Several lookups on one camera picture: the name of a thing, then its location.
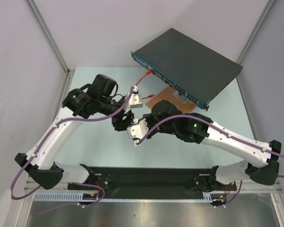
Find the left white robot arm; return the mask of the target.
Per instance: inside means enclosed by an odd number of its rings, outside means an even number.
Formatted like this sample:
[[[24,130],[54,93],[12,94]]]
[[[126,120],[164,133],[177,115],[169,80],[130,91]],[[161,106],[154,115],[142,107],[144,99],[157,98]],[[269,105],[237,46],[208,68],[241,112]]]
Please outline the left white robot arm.
[[[67,166],[55,162],[59,152],[84,122],[99,122],[110,119],[115,131],[125,131],[133,123],[133,108],[142,106],[137,86],[116,101],[118,84],[103,74],[96,75],[91,84],[71,90],[62,102],[50,128],[27,153],[18,153],[15,161],[21,166],[21,173],[28,175],[46,190],[58,183],[78,183],[90,189],[95,178],[83,165]]]

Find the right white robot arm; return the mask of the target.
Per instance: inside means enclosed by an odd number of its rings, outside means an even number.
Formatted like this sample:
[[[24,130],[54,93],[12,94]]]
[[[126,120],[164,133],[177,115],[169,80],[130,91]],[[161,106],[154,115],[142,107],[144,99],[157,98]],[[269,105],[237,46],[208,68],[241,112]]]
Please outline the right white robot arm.
[[[277,155],[281,152],[280,142],[251,140],[204,115],[183,114],[166,100],[158,102],[150,114],[134,119],[127,131],[136,146],[159,132],[175,135],[184,142],[216,147],[242,158],[240,162],[212,168],[208,183],[214,190],[246,179],[263,185],[273,185],[278,177]]]

